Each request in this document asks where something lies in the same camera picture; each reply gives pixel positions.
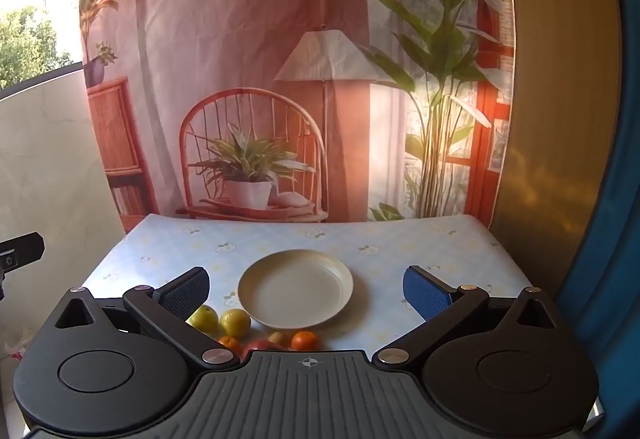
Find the small tan longan fruit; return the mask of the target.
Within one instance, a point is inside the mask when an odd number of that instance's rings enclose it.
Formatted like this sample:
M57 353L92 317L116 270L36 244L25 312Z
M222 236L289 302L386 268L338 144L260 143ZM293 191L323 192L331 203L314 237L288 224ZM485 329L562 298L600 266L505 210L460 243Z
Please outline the small tan longan fruit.
M285 349L288 349L291 343L291 340L290 340L290 337L288 337L288 334L285 334L284 332L281 332L281 331L273 332L268 337L268 341L270 341L270 343L272 344L278 345Z

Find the floral blue tablecloth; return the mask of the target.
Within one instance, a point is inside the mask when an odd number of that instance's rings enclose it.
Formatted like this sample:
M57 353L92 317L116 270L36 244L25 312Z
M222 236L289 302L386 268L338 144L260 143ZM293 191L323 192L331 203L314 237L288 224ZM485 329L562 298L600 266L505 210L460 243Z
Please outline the floral blue tablecloth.
M402 292L410 266L446 284L514 297L529 281L471 216L388 222L271 223L146 217L89 275L94 297L159 287L193 267L207 303L244 309L254 338L298 324L329 349L367 355L422 323Z

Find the wooden cabinet panel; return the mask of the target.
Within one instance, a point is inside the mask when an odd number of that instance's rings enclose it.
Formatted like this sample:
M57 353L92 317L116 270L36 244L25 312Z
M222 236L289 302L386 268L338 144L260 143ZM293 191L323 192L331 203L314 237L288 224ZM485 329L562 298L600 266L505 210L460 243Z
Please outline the wooden cabinet panel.
M490 230L554 295L591 218L622 75L618 0L514 0L511 126Z

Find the red apple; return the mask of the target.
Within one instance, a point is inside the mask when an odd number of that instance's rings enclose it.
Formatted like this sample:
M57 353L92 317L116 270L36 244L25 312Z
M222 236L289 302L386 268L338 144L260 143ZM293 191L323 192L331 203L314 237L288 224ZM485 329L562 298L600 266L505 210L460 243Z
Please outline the red apple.
M275 352L287 352L288 348L285 348L269 339L258 339L257 341L251 341L247 344L242 353L242 361L246 361L248 356L253 351L275 351Z

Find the blue curtain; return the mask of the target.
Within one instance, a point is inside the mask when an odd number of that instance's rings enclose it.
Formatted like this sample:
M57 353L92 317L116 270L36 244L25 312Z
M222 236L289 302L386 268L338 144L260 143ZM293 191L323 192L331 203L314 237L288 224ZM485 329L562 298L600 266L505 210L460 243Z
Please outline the blue curtain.
M597 369L595 438L639 434L639 0L619 0L622 89L613 147L588 231L556 297Z

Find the printed room backdrop cloth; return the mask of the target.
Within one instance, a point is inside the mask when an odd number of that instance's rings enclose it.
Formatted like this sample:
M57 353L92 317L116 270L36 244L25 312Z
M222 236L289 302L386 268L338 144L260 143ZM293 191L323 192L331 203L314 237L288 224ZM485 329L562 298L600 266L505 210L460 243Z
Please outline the printed room backdrop cloth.
M490 222L512 0L79 0L122 225Z

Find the cream round plate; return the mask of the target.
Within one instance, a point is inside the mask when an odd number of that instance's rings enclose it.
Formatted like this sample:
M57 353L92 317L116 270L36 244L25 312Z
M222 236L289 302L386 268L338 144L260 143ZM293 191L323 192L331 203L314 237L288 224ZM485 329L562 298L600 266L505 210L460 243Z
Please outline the cream round plate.
M270 329L307 329L336 317L349 303L354 278L321 251L289 249L262 257L241 275L236 295Z

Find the yellow-green apple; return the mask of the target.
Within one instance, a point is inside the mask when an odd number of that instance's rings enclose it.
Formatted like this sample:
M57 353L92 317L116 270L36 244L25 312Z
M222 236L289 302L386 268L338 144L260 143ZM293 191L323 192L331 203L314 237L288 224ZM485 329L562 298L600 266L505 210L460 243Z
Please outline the yellow-green apple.
M219 325L224 335L240 339L250 333L252 320L244 310L234 308L224 311L219 318Z

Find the green apple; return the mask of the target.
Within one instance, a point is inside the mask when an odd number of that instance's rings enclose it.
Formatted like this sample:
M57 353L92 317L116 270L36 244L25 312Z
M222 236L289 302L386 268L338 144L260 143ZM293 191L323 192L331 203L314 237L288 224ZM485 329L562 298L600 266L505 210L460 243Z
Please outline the green apple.
M215 335L218 329L218 315L217 312L207 305L198 307L189 319L186 320L190 326L194 327L203 334Z

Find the small orange mandarin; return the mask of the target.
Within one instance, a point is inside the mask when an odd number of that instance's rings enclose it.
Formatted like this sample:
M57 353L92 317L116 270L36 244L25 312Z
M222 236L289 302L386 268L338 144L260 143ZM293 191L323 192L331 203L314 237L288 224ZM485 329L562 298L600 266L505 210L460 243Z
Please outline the small orange mandarin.
M320 338L314 332L298 331L291 338L291 348L295 351L315 351L320 347Z

